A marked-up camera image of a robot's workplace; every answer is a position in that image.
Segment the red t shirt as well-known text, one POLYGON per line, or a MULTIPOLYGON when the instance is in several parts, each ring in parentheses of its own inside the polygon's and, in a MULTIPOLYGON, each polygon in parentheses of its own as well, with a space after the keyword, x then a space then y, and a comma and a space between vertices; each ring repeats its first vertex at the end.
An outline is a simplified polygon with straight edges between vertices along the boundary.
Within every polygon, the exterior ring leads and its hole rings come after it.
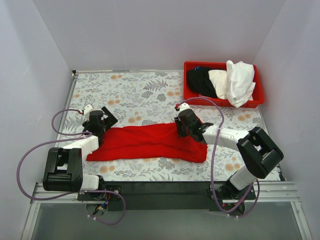
POLYGON ((190 136, 179 136, 175 123, 112 127, 104 134, 104 142, 86 158, 88 162, 169 158, 191 163, 207 159, 207 145, 190 136))

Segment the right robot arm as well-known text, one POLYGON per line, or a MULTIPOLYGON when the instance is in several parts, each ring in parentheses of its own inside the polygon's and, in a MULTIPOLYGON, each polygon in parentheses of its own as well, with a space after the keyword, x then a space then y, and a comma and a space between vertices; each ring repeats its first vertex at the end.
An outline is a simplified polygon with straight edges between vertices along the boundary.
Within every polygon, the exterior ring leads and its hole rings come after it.
POLYGON ((257 179, 265 179, 283 160, 284 154, 270 136, 260 127, 252 130, 224 129, 209 122, 201 122, 190 109, 177 109, 174 118, 181 137, 195 142, 217 145, 238 151, 244 166, 237 170, 215 193, 219 199, 238 199, 257 179))

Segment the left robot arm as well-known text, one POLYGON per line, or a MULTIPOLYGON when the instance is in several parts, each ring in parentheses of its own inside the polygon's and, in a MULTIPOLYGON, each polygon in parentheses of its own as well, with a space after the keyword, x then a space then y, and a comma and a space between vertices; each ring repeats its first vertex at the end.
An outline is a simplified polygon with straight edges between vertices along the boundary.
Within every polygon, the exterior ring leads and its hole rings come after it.
POLYGON ((42 184, 46 191, 89 191, 95 200, 101 200, 106 196, 106 187, 100 183, 99 175, 83 173, 83 160, 102 146, 105 133, 118 120, 105 106, 94 109, 88 104, 80 113, 86 119, 83 131, 92 135, 63 147, 52 147, 48 151, 42 184))

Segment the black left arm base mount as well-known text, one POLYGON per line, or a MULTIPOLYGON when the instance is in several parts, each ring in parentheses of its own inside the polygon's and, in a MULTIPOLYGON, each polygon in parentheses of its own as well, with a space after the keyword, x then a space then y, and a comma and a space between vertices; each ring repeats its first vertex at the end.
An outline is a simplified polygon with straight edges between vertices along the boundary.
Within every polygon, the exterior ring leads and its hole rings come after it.
POLYGON ((100 184, 98 187, 98 191, 103 192, 82 192, 77 195, 78 201, 106 201, 106 200, 112 200, 112 201, 119 201, 120 198, 117 195, 114 195, 113 193, 105 192, 115 192, 118 194, 122 193, 122 186, 120 184, 100 184))

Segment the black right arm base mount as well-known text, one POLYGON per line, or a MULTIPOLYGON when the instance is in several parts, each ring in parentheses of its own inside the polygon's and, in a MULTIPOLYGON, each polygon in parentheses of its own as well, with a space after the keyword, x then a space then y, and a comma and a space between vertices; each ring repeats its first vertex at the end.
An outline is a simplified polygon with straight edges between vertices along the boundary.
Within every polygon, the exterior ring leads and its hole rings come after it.
POLYGON ((255 200, 256 199, 256 193, 253 187, 249 188, 249 185, 246 186, 242 190, 238 190, 233 186, 227 186, 226 184, 217 184, 214 186, 215 188, 215 194, 216 198, 219 201, 222 200, 240 200, 246 193, 246 191, 249 189, 249 192, 247 193, 245 200, 255 200))

